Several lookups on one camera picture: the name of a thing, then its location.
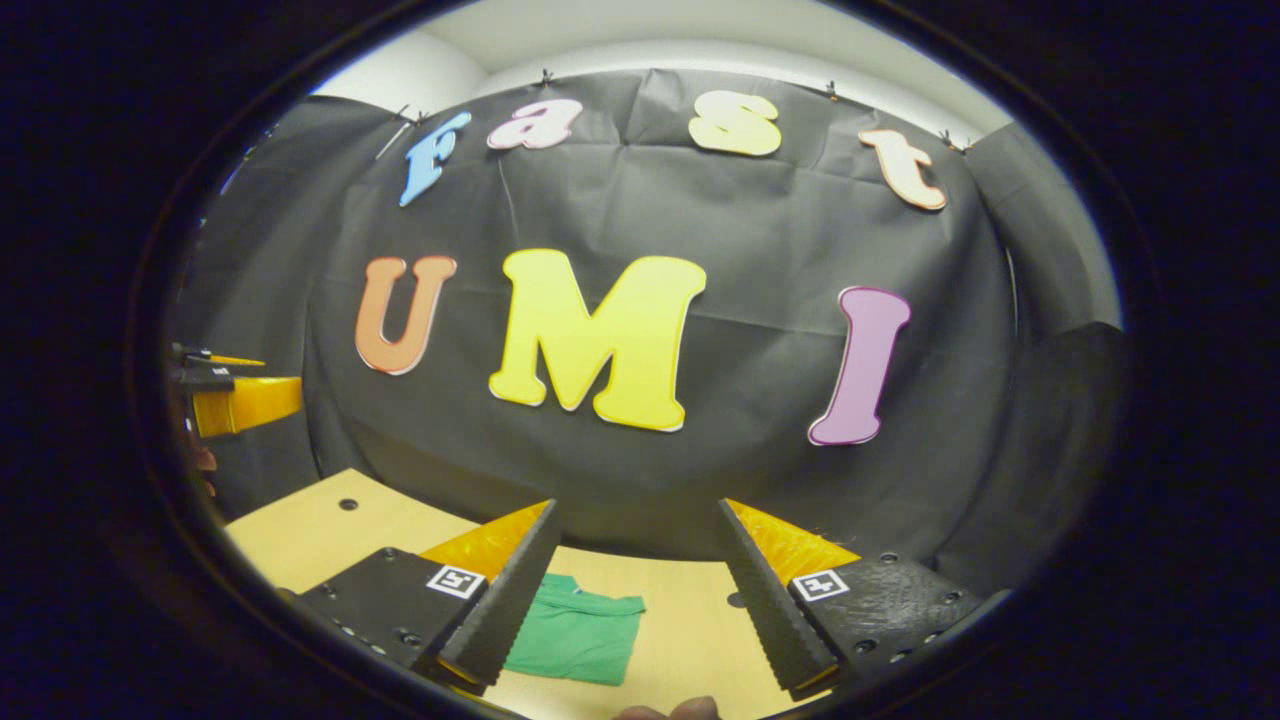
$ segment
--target finger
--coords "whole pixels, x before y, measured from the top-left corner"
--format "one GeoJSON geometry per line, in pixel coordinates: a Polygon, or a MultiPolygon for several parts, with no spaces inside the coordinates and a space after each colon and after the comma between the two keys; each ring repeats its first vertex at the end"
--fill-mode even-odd
{"type": "Polygon", "coordinates": [[[618,712],[613,720],[667,720],[667,716],[652,707],[636,705],[618,712]]]}
{"type": "Polygon", "coordinates": [[[719,720],[719,708],[710,696],[686,700],[671,711],[671,720],[719,720]]]}

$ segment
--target wooden table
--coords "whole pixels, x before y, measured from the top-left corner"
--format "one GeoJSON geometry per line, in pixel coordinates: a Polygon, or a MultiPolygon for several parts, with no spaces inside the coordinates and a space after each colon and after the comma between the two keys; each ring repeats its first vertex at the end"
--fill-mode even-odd
{"type": "MultiPolygon", "coordinates": [[[[266,582],[305,592],[392,546],[421,552],[476,527],[346,470],[227,527],[266,582]],[[355,500],[355,510],[339,507],[355,500]]],[[[795,707],[778,689],[746,610],[728,605],[737,588],[723,562],[648,560],[559,547],[550,573],[586,591],[640,596],[640,620],[621,687],[538,678],[504,670],[484,700],[535,720],[608,720],[631,705],[669,712],[710,694],[723,720],[795,707]]]]}

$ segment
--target orange triangle piece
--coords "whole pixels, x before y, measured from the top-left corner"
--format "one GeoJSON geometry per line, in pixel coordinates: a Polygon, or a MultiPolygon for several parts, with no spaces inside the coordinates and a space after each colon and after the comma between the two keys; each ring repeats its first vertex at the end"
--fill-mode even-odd
{"type": "Polygon", "coordinates": [[[534,521],[543,514],[547,502],[530,505],[524,510],[485,523],[474,530],[467,530],[428,550],[420,557],[480,573],[492,583],[507,565],[507,560],[511,559],[511,553],[516,551],[520,541],[525,539],[529,528],[532,528],[534,521]]]}
{"type": "Polygon", "coordinates": [[[783,585],[859,560],[838,544],[741,502],[724,498],[783,585]]]}

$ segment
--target green cloth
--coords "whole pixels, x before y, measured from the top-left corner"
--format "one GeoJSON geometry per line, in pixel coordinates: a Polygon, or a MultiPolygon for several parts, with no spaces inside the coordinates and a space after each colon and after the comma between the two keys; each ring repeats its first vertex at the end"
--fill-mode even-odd
{"type": "Polygon", "coordinates": [[[543,678],[621,685],[641,612],[643,598],[582,592],[573,578],[548,574],[506,667],[543,678]]]}

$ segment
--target letter m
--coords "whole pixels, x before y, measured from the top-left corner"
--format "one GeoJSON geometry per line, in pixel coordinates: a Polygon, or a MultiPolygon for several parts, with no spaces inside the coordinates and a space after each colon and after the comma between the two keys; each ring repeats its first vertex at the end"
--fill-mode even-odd
{"type": "Polygon", "coordinates": [[[594,315],[558,250],[513,252],[502,270],[512,283],[511,315],[490,392],[541,405],[547,386],[536,377],[540,347],[561,407],[576,410],[612,357],[609,383],[593,401],[600,418],[663,432],[685,424],[685,409],[676,402],[676,365],[689,302],[707,287],[701,268],[678,258],[640,258],[594,315]]]}

